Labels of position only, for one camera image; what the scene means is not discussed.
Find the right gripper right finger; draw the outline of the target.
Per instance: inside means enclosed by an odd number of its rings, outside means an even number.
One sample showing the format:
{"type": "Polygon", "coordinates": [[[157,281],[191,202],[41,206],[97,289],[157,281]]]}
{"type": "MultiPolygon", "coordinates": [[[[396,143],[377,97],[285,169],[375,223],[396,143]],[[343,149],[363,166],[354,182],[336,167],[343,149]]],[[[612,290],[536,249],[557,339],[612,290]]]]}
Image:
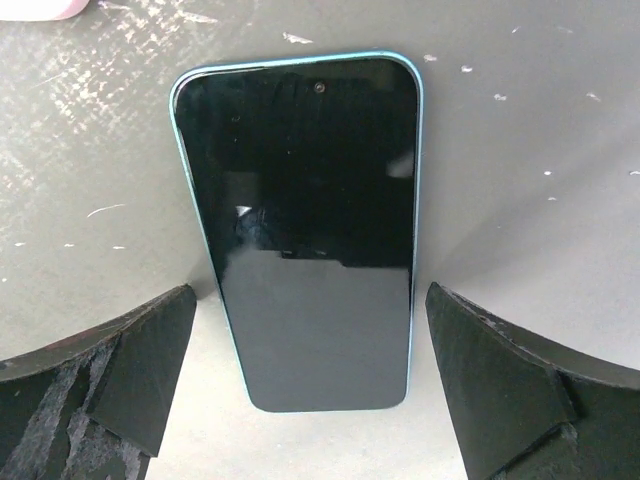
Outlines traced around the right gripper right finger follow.
{"type": "Polygon", "coordinates": [[[432,283],[425,300],[470,479],[636,479],[639,373],[432,283]]]}

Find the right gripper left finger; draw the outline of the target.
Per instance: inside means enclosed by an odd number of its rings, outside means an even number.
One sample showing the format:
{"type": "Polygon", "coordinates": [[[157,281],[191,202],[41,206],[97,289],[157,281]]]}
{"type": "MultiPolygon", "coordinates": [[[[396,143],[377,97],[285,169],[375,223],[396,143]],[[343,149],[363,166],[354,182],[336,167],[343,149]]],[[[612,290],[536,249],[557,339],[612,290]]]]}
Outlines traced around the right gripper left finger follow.
{"type": "Polygon", "coordinates": [[[175,287],[1,363],[1,476],[143,479],[159,454],[196,312],[175,287]]]}

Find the teal phone black screen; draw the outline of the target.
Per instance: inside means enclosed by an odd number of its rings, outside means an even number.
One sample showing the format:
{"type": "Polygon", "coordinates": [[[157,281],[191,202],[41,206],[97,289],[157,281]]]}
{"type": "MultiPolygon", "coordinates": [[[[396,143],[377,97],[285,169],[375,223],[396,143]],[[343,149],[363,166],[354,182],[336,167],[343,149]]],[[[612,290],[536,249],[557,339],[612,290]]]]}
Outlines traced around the teal phone black screen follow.
{"type": "Polygon", "coordinates": [[[409,389],[424,85],[385,50],[203,65],[169,118],[251,403],[409,389]]]}

